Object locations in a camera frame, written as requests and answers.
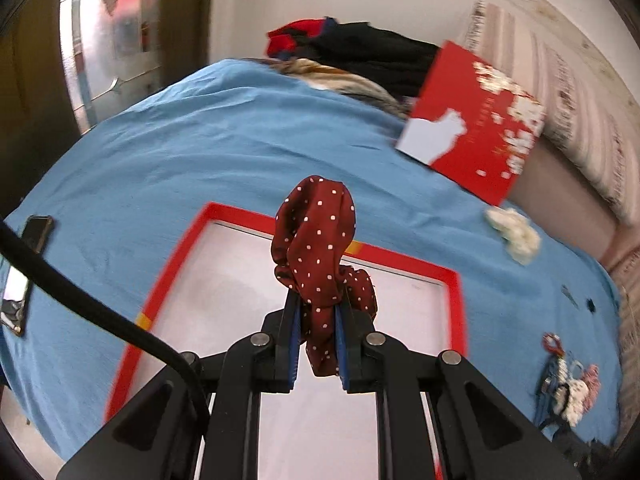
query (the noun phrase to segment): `pillow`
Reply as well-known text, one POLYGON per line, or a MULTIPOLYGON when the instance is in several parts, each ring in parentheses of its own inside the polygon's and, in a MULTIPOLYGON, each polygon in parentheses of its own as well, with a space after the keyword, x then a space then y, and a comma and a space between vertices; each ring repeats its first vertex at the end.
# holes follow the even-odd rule
POLYGON ((640 220, 640 170, 632 126, 597 89, 526 24, 476 2, 463 46, 510 76, 545 105, 543 134, 580 170, 626 224, 640 220))

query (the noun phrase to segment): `white cat silhouette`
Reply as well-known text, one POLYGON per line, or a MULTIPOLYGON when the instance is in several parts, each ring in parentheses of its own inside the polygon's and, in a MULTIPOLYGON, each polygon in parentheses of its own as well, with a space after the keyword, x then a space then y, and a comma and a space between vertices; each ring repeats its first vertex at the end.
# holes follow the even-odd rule
POLYGON ((423 164, 431 164, 450 151, 466 124, 459 112, 448 108, 437 121, 411 118, 406 122, 396 148, 423 164))

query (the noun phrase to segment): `metal screw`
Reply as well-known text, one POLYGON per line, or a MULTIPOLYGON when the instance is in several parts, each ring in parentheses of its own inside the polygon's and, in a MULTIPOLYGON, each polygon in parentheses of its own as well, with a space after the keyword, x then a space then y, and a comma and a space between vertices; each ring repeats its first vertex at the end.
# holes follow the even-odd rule
POLYGON ((385 341, 385 335, 381 334, 380 332, 370 332, 367 334, 367 343, 369 343, 371 346, 383 345, 385 341))
POLYGON ((180 352, 180 355, 190 365, 192 365, 196 361, 196 354, 194 354, 193 352, 180 352))
POLYGON ((270 341, 269 334, 258 332, 251 336, 251 344, 254 346, 265 346, 270 341))
POLYGON ((459 365, 462 357, 460 357, 460 354, 455 350, 447 350, 442 353, 442 360, 447 365, 459 365))

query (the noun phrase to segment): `small cloth item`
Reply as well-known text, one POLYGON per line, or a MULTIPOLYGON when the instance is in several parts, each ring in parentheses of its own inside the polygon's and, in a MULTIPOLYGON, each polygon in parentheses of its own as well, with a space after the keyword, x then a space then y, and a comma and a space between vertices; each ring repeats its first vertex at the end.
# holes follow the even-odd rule
POLYGON ((528 265, 540 249, 540 235, 529 225, 529 220, 513 207, 501 209, 492 206, 484 212, 494 229, 508 241, 507 251, 522 265, 528 265))
POLYGON ((340 265, 353 240, 356 213, 341 182, 308 176, 278 209, 271 243, 276 279, 303 301, 302 338, 314 374, 336 375, 334 305, 346 291, 351 306, 376 317, 373 284, 365 270, 340 265))
POLYGON ((567 388, 556 390, 556 405, 554 413, 562 415, 572 428, 578 425, 584 415, 584 400, 589 395, 587 385, 581 379, 569 379, 566 382, 567 388), (569 399, 566 399, 566 391, 569 390, 569 399))

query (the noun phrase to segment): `blue gripper pad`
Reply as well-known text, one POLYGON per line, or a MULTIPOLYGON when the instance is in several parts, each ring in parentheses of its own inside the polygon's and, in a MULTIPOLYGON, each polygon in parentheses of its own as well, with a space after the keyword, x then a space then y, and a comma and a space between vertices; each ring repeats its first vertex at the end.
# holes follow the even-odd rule
POLYGON ((338 357, 338 374, 342 381, 342 389, 349 389, 349 368, 347 366, 347 347, 344 337, 344 326, 342 325, 342 315, 340 305, 334 307, 335 313, 335 354, 338 357))
POLYGON ((293 389, 293 384, 298 377, 298 360, 300 358, 300 309, 296 309, 293 315, 293 326, 291 327, 291 339, 289 340, 289 387, 293 389))

